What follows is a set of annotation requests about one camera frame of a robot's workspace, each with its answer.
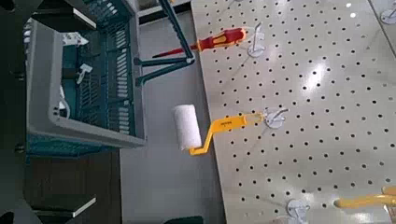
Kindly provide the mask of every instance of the blue basket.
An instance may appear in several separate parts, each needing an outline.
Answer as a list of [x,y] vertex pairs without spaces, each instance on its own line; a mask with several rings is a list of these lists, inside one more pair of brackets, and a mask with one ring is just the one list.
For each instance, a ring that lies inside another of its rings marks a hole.
[[[115,132],[135,135],[129,34],[131,14],[121,0],[84,2],[91,14],[97,18],[97,30],[81,33],[90,42],[77,48],[76,55],[64,55],[64,66],[75,64],[77,71],[85,63],[92,67],[92,71],[85,75],[75,89],[65,90],[76,92],[66,94],[66,97],[77,96],[76,99],[66,98],[66,101],[75,105],[73,119]],[[76,58],[75,63],[67,62],[70,58]],[[32,134],[29,134],[28,142],[28,154],[32,156],[75,158],[114,148]]]

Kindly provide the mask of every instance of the yellow roller handle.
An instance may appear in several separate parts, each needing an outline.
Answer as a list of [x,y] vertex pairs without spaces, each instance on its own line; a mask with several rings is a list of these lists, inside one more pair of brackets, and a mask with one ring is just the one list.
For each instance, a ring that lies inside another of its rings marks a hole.
[[210,125],[209,131],[207,131],[206,140],[203,147],[193,147],[189,149],[190,155],[196,156],[205,154],[209,150],[210,141],[215,133],[224,133],[231,129],[241,128],[254,123],[264,121],[264,114],[246,114],[242,116],[229,117],[225,119],[216,119]]
[[356,199],[338,199],[334,202],[334,205],[339,208],[359,208],[373,204],[396,205],[396,196],[376,194]]

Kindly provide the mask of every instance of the metal rod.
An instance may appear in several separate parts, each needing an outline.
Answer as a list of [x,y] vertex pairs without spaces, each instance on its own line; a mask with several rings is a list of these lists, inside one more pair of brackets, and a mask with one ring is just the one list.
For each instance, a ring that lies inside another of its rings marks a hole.
[[393,9],[392,13],[390,13],[390,15],[388,16],[388,18],[392,17],[392,16],[393,16],[393,14],[394,14],[395,12],[396,12],[396,8],[395,8],[395,9]]
[[259,22],[259,24],[257,24],[256,27],[254,28],[253,52],[256,51],[257,33],[260,31],[261,28],[262,28],[262,22]]
[[276,115],[273,117],[273,120],[276,119],[277,117],[279,117],[279,115],[281,115],[285,112],[288,112],[288,111],[289,111],[288,109],[281,109],[281,110],[277,111]]

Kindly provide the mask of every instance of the pegboard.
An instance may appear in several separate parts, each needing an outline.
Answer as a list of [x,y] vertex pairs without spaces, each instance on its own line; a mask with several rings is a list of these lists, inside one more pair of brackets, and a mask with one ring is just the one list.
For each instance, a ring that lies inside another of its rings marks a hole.
[[291,199],[311,223],[390,222],[383,206],[333,201],[396,182],[395,57],[367,1],[191,2],[198,38],[262,21],[260,58],[248,42],[200,54],[210,118],[286,107],[265,124],[215,135],[227,223],[271,223]]

